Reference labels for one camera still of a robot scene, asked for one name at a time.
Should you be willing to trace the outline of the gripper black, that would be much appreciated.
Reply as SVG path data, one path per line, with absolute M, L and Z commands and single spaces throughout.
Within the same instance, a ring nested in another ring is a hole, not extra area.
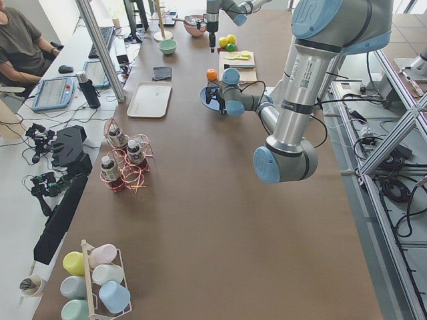
M 220 96 L 219 85 L 208 85 L 204 88 L 204 105 L 213 111 L 218 111 L 221 115 L 226 114 L 224 99 Z
M 210 52 L 214 53 L 216 50 L 216 33 L 218 32 L 219 23 L 216 22 L 207 22 L 206 30 L 209 35 L 209 48 Z

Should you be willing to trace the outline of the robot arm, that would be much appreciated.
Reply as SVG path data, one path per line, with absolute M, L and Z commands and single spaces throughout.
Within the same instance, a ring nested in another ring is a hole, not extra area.
M 326 73 L 337 55 L 367 53 L 390 40 L 391 1 L 301 1 L 292 15 L 294 41 L 286 73 L 271 95 L 248 95 L 239 87 L 240 73 L 228 67 L 217 85 L 207 86 L 201 100 L 218 102 L 220 113 L 237 117 L 257 113 L 268 132 L 254 152 L 257 176 L 265 183 L 307 179 L 318 166 L 314 146 L 304 131 Z
M 206 31 L 209 35 L 209 48 L 213 53 L 216 50 L 216 33 L 219 29 L 220 11 L 224 11 L 226 15 L 237 25 L 243 25 L 247 16 L 255 13 L 264 4 L 270 0 L 248 0 L 237 4 L 233 0 L 207 0 L 206 10 L 203 14 L 203 23 L 206 26 Z

